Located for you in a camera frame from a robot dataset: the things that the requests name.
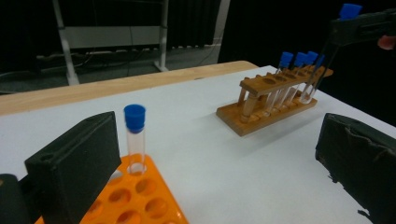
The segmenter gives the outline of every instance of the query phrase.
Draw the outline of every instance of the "test tube rack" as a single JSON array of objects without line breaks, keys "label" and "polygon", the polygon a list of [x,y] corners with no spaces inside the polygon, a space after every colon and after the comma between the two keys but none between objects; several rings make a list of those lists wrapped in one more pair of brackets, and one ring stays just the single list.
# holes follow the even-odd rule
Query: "test tube rack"
[{"label": "test tube rack", "polygon": [[286,69],[278,74],[267,73],[265,76],[245,77],[240,82],[241,92],[238,102],[219,107],[216,115],[238,135],[244,136],[311,108],[317,100],[312,99],[309,104],[302,104],[299,101],[301,92],[297,91],[291,104],[273,109],[270,116],[265,116],[263,110],[270,92],[303,84],[308,81],[314,70],[316,70],[313,76],[314,83],[315,79],[324,72],[325,77],[332,75],[331,69],[325,70],[323,66],[315,69],[314,65],[308,65],[301,68],[299,72],[297,69]]},{"label": "test tube rack", "polygon": [[[171,191],[149,155],[146,171],[131,175],[128,156],[81,220],[81,224],[187,224]],[[44,224],[41,217],[35,224]]]}]

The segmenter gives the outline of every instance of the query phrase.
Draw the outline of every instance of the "wooden table edge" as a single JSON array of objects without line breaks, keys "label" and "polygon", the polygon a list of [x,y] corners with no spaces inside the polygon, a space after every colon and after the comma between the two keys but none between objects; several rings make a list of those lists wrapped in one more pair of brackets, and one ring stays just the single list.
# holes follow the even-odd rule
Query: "wooden table edge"
[{"label": "wooden table edge", "polygon": [[258,68],[246,61],[217,63],[134,77],[110,79],[75,86],[27,91],[0,96],[0,116],[139,91],[205,77],[216,77]]}]

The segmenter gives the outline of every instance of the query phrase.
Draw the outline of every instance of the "blue test tube cap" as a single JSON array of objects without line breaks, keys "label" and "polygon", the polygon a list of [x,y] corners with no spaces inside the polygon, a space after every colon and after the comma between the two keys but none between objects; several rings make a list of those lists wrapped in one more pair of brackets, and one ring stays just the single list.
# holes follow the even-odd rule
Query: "blue test tube cap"
[{"label": "blue test tube cap", "polygon": [[306,54],[302,52],[298,52],[296,55],[296,59],[294,60],[294,65],[297,67],[302,66],[303,63],[305,62],[305,59],[306,59]]},{"label": "blue test tube cap", "polygon": [[305,58],[305,64],[312,64],[318,57],[318,54],[315,53],[314,51],[308,51],[306,53],[306,58]]},{"label": "blue test tube cap", "polygon": [[131,133],[140,133],[145,127],[146,108],[142,105],[124,107],[126,127]]},{"label": "blue test tube cap", "polygon": [[293,54],[290,52],[283,51],[282,56],[280,57],[280,61],[282,63],[290,63],[291,59],[293,58]]},{"label": "blue test tube cap", "polygon": [[345,3],[340,10],[340,20],[354,19],[359,16],[362,6]]}]

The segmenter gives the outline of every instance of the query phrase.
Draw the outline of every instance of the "black curtain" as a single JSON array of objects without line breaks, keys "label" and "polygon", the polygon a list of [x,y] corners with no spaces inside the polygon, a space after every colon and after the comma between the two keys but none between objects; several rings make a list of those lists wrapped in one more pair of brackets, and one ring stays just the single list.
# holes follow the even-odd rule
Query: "black curtain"
[{"label": "black curtain", "polygon": [[[345,1],[232,0],[219,54],[219,63],[246,60],[258,66],[277,66],[282,51],[320,52],[328,23],[339,18]],[[394,1],[354,0],[361,13],[396,7]],[[389,108],[396,95],[396,58],[380,49],[376,40],[342,47],[332,65],[334,74],[319,89],[396,126]]]},{"label": "black curtain", "polygon": [[170,0],[167,48],[212,45],[221,0]]}]

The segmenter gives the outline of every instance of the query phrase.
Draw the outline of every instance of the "table surface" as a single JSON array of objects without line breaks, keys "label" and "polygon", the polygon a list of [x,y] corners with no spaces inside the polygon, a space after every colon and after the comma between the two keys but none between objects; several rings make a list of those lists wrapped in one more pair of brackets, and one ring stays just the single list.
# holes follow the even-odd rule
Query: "table surface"
[{"label": "table surface", "polygon": [[[163,78],[164,73],[127,79],[139,80],[139,87],[132,81],[129,86],[126,80],[110,80],[108,85],[43,91],[80,97],[64,96],[62,104],[54,96],[38,97],[37,92],[16,94],[21,98],[15,103],[20,105],[7,112],[2,108],[0,116],[0,174],[22,178],[23,162],[30,155],[81,120],[107,111],[116,114],[120,154],[126,155],[122,109],[141,104],[147,109],[146,152],[190,223],[371,223],[358,214],[364,209],[315,160],[321,123],[326,113],[334,113],[393,137],[396,129],[317,91],[313,108],[240,137],[216,116],[216,110],[237,101],[244,77],[267,72],[275,68],[235,62],[170,72],[170,79],[180,76],[188,80],[184,82]],[[156,77],[160,81],[154,84]],[[104,94],[84,86],[103,91],[108,86],[118,92]],[[90,93],[81,96],[74,90]],[[55,102],[45,104],[42,99],[47,97]],[[5,98],[11,102],[11,96]]]}]

